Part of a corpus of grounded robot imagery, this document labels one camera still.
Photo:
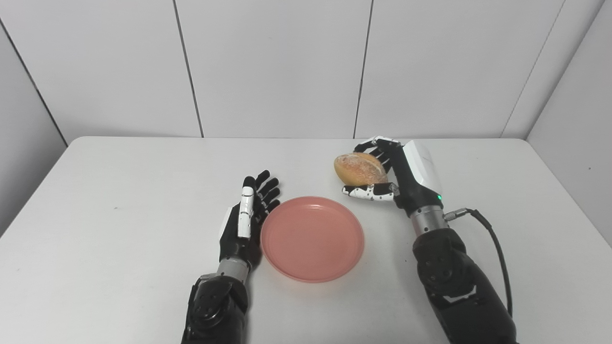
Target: pink plate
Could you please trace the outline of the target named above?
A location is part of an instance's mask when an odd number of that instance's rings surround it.
[[[261,247],[282,274],[303,282],[326,282],[349,272],[364,251],[355,215],[323,197],[298,197],[270,213]]]

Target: robotic hand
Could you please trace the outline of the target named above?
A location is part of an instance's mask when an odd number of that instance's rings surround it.
[[[280,202],[278,179],[263,171],[248,176],[240,203],[228,209],[220,239],[216,274],[202,275],[192,286],[182,344],[241,344],[244,342],[248,296],[244,282],[261,260],[259,234],[267,215]]]
[[[344,186],[343,193],[372,201],[394,201],[412,220],[417,238],[412,252],[417,272],[430,304],[454,344],[514,344],[512,298],[501,247],[488,221],[477,210],[442,211],[441,185],[427,149],[416,141],[376,136],[358,144],[356,152],[368,151],[383,165],[393,168],[397,185],[383,183]],[[467,255],[459,235],[447,221],[473,215],[489,231],[498,250],[504,273],[508,309],[487,276]]]

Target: black forearm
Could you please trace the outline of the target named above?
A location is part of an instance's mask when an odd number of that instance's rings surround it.
[[[192,287],[182,344],[243,344],[248,299],[227,276],[203,276]]]
[[[453,343],[515,343],[512,317],[454,230],[420,235],[413,252],[431,306]]]

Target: white wall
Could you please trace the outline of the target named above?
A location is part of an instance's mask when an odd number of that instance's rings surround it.
[[[371,0],[178,0],[204,136],[351,138]]]
[[[528,141],[612,245],[611,34],[612,2],[607,1]]]
[[[0,235],[65,149],[0,27]]]
[[[562,18],[569,23],[555,26],[568,2],[574,12]],[[554,87],[529,82],[555,79],[571,57],[565,46],[550,47],[560,61],[542,61],[549,68],[530,80],[549,32],[570,27],[577,33],[564,43],[577,45],[598,3],[375,1],[357,137],[500,137],[520,97],[545,99]],[[538,113],[526,124],[513,121],[508,136],[524,138]]]
[[[171,0],[0,0],[67,141],[200,136]]]
[[[0,14],[68,141],[524,138],[602,1],[0,0]]]

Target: panel seam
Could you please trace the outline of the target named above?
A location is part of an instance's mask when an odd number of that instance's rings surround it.
[[[47,106],[47,103],[45,99],[42,97],[42,94],[40,93],[38,86],[36,86],[36,82],[34,82],[34,78],[32,77],[32,74],[30,74],[30,71],[28,70],[28,67],[26,66],[26,63],[24,62],[23,58],[21,57],[21,54],[19,54],[19,51],[17,50],[17,47],[15,46],[15,42],[9,35],[9,30],[7,30],[6,26],[4,26],[4,22],[2,21],[2,18],[0,18],[0,26],[2,27],[2,30],[4,31],[4,34],[6,35],[6,37],[9,39],[9,43],[13,47],[15,54],[17,54],[17,58],[21,62],[23,69],[26,71],[26,74],[28,75],[28,78],[30,79],[32,86],[34,87],[34,90],[36,91],[36,94],[38,95],[40,102],[42,102],[42,105],[45,108],[45,111],[47,111],[47,114],[49,115],[49,118],[51,119],[51,122],[53,123],[55,130],[58,131],[59,137],[62,139],[62,142],[64,143],[64,145],[68,147],[68,142],[66,142],[66,138],[64,138],[64,134],[59,129],[58,123],[55,121],[55,118],[53,117],[53,115],[51,114],[51,111],[49,110],[49,106]]]
[[[542,47],[540,48],[540,51],[537,53],[537,56],[535,57],[535,61],[534,61],[533,65],[531,66],[531,70],[529,71],[529,74],[527,75],[527,79],[525,80],[525,84],[523,84],[523,88],[521,88],[521,92],[518,94],[517,101],[514,103],[514,106],[512,107],[512,110],[510,111],[510,114],[508,115],[508,119],[506,120],[506,123],[504,124],[504,128],[501,130],[501,133],[499,134],[500,138],[502,136],[504,136],[504,132],[506,131],[506,127],[508,126],[508,123],[510,122],[510,118],[512,118],[512,115],[514,114],[514,110],[517,108],[518,101],[523,96],[523,92],[525,91],[525,87],[529,83],[529,79],[531,78],[531,74],[533,73],[533,71],[534,71],[534,69],[535,69],[535,67],[537,65],[537,61],[540,59],[540,55],[542,54],[542,51],[544,50],[544,47],[546,46],[546,43],[548,42],[548,38],[550,37],[550,33],[553,32],[554,25],[557,23],[557,19],[559,18],[559,15],[561,14],[561,11],[563,10],[563,6],[565,6],[565,2],[566,1],[567,0],[563,0],[563,3],[559,7],[559,11],[557,12],[556,17],[554,18],[553,24],[550,26],[550,29],[548,30],[548,34],[546,34],[546,38],[544,39],[544,43],[542,44]]]
[[[368,31],[365,34],[365,49],[364,49],[364,63],[361,65],[361,79],[359,80],[359,94],[357,95],[357,111],[355,112],[355,126],[353,127],[353,138],[357,133],[357,119],[359,118],[359,105],[361,104],[361,91],[364,88],[364,72],[365,72],[365,58],[368,56],[368,42],[370,41],[370,26],[372,25],[372,12],[374,11],[374,0],[370,3],[370,17],[368,18]]]
[[[198,126],[200,127],[200,136],[204,138],[204,129],[202,128],[202,119],[200,118],[200,108],[198,107],[198,98],[195,95],[195,87],[193,87],[193,78],[191,74],[191,68],[189,67],[189,58],[187,57],[187,48],[185,47],[185,39],[183,38],[183,29],[181,27],[181,18],[179,17],[179,9],[176,5],[176,0],[172,0],[174,6],[174,15],[176,16],[176,25],[179,28],[179,37],[181,38],[181,46],[183,48],[183,56],[185,57],[185,66],[187,68],[187,76],[189,77],[189,85],[192,90],[193,106],[195,107],[195,114],[198,118]]]

